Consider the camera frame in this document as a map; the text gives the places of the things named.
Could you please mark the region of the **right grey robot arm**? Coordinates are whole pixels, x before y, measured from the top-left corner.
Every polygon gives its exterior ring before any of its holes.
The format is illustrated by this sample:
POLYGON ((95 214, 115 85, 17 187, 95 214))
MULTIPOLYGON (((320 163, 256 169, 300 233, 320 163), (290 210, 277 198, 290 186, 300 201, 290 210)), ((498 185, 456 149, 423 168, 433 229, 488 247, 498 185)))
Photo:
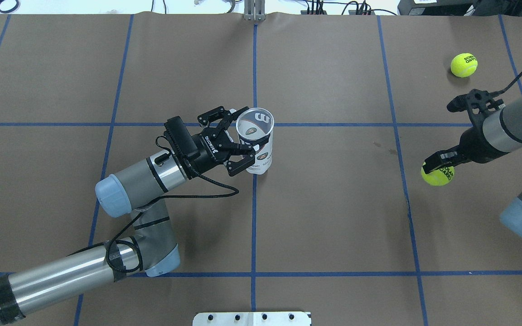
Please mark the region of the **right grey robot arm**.
MULTIPOLYGON (((420 168, 423 176, 468 163, 485 165, 507 156, 514 157, 514 169, 522 176, 522 97, 506 103, 493 93, 473 89, 452 99, 447 109, 468 114, 471 126, 453 147, 424 159, 420 168)), ((499 219, 522 239, 522 190, 501 211, 499 219)))

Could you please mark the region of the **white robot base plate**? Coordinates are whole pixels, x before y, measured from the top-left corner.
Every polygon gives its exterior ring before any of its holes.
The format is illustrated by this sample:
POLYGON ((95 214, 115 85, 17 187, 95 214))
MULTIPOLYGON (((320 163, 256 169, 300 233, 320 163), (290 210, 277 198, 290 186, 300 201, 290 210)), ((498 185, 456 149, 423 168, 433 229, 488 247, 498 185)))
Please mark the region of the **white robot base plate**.
POLYGON ((208 312, 194 316, 193 326, 312 326, 311 313, 283 312, 208 312))

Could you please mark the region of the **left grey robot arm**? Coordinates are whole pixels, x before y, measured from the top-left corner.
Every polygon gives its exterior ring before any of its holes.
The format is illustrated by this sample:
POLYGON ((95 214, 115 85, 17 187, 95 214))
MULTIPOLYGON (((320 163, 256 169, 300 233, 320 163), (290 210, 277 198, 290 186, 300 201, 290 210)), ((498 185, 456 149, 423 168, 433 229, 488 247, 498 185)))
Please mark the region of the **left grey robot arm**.
POLYGON ((0 276, 0 326, 18 322, 28 314, 76 297, 106 283, 116 283, 144 272, 158 277, 180 265, 175 239, 165 203, 170 191, 192 179, 202 179, 230 190, 216 198, 231 197, 238 189, 205 176, 224 166, 235 176, 255 161, 255 146, 266 144, 268 136, 249 143, 234 143, 228 128, 249 107, 227 110, 216 107, 198 116, 202 127, 190 134, 182 118, 164 124, 161 135, 169 146, 100 180, 95 187, 97 200, 111 217, 130 215, 126 231, 111 239, 76 250, 64 258, 23 272, 0 276))

